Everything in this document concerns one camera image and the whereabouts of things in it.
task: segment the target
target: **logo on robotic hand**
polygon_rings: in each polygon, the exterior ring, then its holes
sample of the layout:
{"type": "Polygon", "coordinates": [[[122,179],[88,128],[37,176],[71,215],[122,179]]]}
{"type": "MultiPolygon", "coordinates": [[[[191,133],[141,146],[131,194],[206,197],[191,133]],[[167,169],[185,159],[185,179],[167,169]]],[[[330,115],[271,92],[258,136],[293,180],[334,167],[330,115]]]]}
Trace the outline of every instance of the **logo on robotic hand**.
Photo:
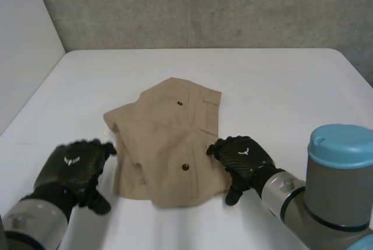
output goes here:
{"type": "Polygon", "coordinates": [[[240,154],[240,155],[247,155],[247,156],[249,156],[249,148],[246,148],[246,151],[244,151],[244,152],[237,152],[238,154],[240,154]]]}
{"type": "Polygon", "coordinates": [[[77,163],[79,160],[80,160],[80,157],[77,157],[77,158],[72,159],[72,160],[69,160],[69,159],[66,158],[66,157],[64,158],[64,161],[65,161],[65,163],[68,165],[68,167],[71,166],[72,164],[77,163]]]}

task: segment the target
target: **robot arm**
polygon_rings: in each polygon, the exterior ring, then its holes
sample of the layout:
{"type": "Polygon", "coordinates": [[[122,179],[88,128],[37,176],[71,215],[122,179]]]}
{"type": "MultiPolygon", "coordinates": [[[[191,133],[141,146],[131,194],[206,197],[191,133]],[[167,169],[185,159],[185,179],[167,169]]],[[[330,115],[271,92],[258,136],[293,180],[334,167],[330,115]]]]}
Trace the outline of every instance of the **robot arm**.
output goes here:
{"type": "Polygon", "coordinates": [[[34,192],[4,217],[9,250],[56,250],[76,205],[108,213],[110,204],[96,185],[111,154],[116,154],[112,144],[99,140],[58,146],[36,179],[34,192]]]}
{"type": "Polygon", "coordinates": [[[311,250],[373,249],[373,131],[327,125],[313,131],[307,184],[275,167],[251,138],[218,140],[207,150],[232,175],[228,205],[253,188],[267,208],[311,250]]]}

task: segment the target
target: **concrete wall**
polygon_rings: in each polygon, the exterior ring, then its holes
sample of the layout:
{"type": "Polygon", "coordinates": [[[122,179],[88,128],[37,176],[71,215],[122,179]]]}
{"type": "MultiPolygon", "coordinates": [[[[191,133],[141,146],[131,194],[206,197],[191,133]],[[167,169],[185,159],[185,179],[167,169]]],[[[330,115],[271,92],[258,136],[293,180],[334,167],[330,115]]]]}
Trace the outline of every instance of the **concrete wall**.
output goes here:
{"type": "Polygon", "coordinates": [[[373,0],[44,1],[67,51],[327,47],[373,83],[373,0]]]}
{"type": "Polygon", "coordinates": [[[43,0],[0,0],[0,135],[64,54],[43,0]]]}

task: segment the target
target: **carbon fiber glove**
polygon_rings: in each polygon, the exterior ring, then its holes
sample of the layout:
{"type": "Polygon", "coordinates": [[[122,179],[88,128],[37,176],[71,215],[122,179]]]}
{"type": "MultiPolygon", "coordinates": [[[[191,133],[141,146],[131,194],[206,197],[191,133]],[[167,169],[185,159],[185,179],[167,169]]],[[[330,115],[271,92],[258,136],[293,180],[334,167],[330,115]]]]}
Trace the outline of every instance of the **carbon fiber glove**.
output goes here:
{"type": "Polygon", "coordinates": [[[242,192],[252,188],[251,181],[259,168],[275,166],[267,152],[248,136],[218,139],[210,145],[207,154],[214,155],[232,176],[232,186],[226,196],[229,206],[238,202],[242,192]]]}
{"type": "Polygon", "coordinates": [[[108,213],[110,204],[96,186],[106,160],[116,153],[112,143],[101,144],[98,139],[58,146],[36,179],[34,195],[45,194],[43,187],[53,186],[56,191],[56,186],[61,186],[73,195],[74,205],[87,206],[97,214],[108,213]]]}

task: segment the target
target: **khaki shorts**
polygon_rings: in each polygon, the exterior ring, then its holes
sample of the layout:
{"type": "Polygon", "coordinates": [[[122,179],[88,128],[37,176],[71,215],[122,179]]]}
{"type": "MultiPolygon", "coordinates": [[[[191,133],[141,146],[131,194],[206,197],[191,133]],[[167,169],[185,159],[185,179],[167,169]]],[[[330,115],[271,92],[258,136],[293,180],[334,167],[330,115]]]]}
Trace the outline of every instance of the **khaki shorts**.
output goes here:
{"type": "Polygon", "coordinates": [[[203,203],[231,185],[206,149],[218,138],[221,93],[169,78],[104,114],[117,137],[114,193],[157,206],[203,203]]]}

